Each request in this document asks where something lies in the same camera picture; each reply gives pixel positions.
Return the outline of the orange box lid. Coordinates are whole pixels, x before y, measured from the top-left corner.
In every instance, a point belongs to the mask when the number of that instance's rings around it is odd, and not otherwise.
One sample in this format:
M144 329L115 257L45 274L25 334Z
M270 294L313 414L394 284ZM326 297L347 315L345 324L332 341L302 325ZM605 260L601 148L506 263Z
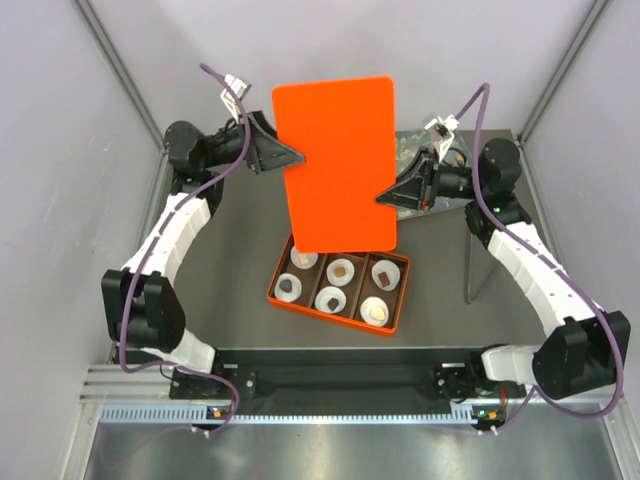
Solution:
M388 76L273 89L278 138L305 158L284 171L299 251L396 248L396 211L375 200L396 178L394 100Z

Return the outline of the brown oblong chocolate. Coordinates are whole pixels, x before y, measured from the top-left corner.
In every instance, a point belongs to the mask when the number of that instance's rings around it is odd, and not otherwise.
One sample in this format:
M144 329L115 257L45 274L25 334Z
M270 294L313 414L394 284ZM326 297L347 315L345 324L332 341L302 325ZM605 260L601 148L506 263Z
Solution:
M378 275L378 279L379 279L380 284L382 286L389 286L391 284L391 280L390 280L390 278L389 278L389 276L387 275L386 272L381 272Z

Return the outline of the orange chocolate box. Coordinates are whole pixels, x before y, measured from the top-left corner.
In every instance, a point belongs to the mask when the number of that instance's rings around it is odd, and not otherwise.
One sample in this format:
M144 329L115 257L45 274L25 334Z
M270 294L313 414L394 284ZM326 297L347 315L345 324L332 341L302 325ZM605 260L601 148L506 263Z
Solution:
M273 306L378 336L391 337L395 334L408 285L410 271L408 257L393 252L317 254L319 258L313 268L300 270L290 260L292 248L295 248L294 241L292 238L288 238L267 293L268 301ZM355 266L355 275L351 282L346 286L338 287L346 295L346 306L339 314L322 313L315 309L314 300L321 289L331 285L327 279L326 270L328 265L338 258L349 259ZM390 260L400 269L400 282L392 291L381 290L372 280L371 267L379 260ZM283 273L295 275L302 283L302 294L293 303L286 303L274 297L276 280ZM389 308L390 319L383 327L366 324L360 315L362 302L370 296L381 298Z

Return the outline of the white heart chocolate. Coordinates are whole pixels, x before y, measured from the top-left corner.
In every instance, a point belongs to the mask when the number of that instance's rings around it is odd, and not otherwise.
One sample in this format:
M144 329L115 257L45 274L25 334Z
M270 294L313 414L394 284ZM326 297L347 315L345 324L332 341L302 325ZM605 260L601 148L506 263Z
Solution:
M371 317L377 321L384 321L386 319L386 314L383 308L375 307L371 311Z

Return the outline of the dark round chocolate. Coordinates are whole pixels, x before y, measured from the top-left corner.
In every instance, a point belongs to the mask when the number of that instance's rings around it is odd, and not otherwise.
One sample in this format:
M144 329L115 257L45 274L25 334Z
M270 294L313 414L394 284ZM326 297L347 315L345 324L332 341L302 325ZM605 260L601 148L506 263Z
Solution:
M293 283L290 279L284 279L279 282L279 288L284 293L291 293L293 291Z

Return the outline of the dark square chocolate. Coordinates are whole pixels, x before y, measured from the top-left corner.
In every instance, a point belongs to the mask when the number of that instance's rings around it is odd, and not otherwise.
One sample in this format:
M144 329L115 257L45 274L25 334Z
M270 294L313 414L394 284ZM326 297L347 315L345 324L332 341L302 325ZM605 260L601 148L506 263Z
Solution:
M336 298L331 298L327 303L327 307L332 311L335 311L339 307L339 305L340 302Z

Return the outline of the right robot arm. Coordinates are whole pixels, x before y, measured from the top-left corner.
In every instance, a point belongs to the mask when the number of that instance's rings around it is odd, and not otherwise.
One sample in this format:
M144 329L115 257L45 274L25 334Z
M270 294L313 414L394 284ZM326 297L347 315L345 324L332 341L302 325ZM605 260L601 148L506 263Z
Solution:
M376 202L426 211L438 197L467 200L468 229L509 272L534 308L546 335L539 346L494 346L475 355L469 388L487 396L503 382L538 387L560 400L611 385L623 369L630 323L620 311L589 304L563 279L565 271L544 246L519 203L515 183L520 153L506 139L492 139L473 166L440 162L432 146L418 150L409 166Z

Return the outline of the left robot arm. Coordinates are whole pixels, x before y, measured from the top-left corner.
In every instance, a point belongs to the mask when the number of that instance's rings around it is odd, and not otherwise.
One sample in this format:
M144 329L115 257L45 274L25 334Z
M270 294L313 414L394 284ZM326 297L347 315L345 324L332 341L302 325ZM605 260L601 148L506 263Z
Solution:
M192 376L194 387L212 397L226 387L227 374L216 349L187 328L174 289L177 273L221 204L226 173L245 163L261 174L301 164L304 157L278 140L261 111L237 114L211 135L176 121L164 134L164 148L172 170L164 210L134 256L101 280L107 329L124 372L134 370L126 351L139 350L153 356L153 366ZM216 172L218 166L225 173Z

